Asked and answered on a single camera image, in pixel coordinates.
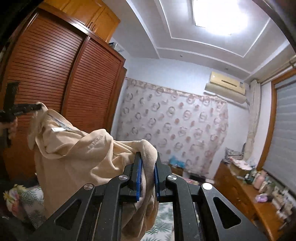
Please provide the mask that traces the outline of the person's left hand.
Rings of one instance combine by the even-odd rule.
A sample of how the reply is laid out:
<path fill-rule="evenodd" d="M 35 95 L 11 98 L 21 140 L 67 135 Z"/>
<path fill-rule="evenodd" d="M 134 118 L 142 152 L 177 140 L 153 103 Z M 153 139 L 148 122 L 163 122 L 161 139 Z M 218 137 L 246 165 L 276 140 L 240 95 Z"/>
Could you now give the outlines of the person's left hand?
<path fill-rule="evenodd" d="M 6 131 L 8 131 L 8 138 L 11 140 L 16 136 L 17 127 L 18 127 L 17 118 L 15 118 L 14 121 L 10 123 L 0 122 L 1 137 L 6 133 Z"/>

